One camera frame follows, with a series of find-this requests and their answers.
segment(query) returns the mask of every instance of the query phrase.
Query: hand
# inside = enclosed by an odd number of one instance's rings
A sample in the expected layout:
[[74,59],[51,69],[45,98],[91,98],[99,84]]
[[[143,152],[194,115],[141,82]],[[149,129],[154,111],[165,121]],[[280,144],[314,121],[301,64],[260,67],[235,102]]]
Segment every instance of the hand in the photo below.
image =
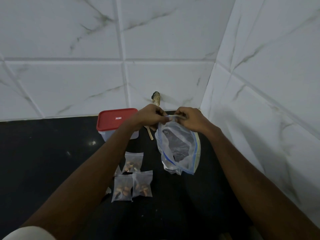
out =
[[178,123],[193,132],[200,132],[205,134],[209,129],[220,130],[217,126],[213,125],[197,108],[180,107],[174,113],[175,115],[185,116],[186,119],[178,118]]
[[129,120],[133,123],[134,130],[138,131],[142,126],[153,126],[159,122],[162,124],[169,122],[169,118],[165,116],[167,114],[162,108],[149,104],[130,117]]

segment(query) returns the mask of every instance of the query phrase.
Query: container with red lid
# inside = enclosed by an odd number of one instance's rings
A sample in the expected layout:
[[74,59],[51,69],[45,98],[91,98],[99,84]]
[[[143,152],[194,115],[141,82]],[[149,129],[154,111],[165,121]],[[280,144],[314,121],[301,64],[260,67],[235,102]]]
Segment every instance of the container with red lid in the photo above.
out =
[[[119,126],[131,117],[133,114],[137,113],[136,108],[124,108],[124,109],[113,109],[101,111],[98,115],[97,130],[102,135],[104,141],[115,132]],[[139,131],[135,131],[130,139],[136,139],[139,136]]]

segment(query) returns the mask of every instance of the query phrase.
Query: glossy black surface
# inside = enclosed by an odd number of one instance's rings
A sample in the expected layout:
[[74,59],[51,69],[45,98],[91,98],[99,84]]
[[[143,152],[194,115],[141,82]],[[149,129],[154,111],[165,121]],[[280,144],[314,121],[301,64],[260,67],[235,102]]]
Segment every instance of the glossy black surface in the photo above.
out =
[[[0,123],[0,239],[17,229],[104,143],[96,122],[93,116]],[[153,198],[111,203],[112,195],[105,196],[75,238],[188,239],[206,233],[214,238],[227,231],[240,238],[250,220],[209,141],[199,137],[196,173],[171,175],[163,169],[156,141],[142,128],[127,151],[144,152],[141,171],[153,170]]]

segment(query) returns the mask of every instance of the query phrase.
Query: white marble wall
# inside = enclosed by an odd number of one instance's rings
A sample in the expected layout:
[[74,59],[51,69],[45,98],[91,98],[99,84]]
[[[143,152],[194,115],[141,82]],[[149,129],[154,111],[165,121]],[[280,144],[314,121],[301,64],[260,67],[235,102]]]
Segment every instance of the white marble wall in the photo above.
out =
[[199,107],[235,0],[0,0],[0,121]]
[[201,109],[320,227],[320,0],[236,0]]

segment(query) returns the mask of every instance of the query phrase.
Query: wall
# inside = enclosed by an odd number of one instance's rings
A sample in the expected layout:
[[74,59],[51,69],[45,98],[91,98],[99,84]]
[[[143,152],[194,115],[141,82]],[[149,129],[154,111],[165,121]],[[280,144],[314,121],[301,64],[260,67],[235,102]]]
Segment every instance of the wall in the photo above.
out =
[[320,0],[236,0],[201,104],[320,227]]
[[199,107],[235,0],[0,0],[0,120]]

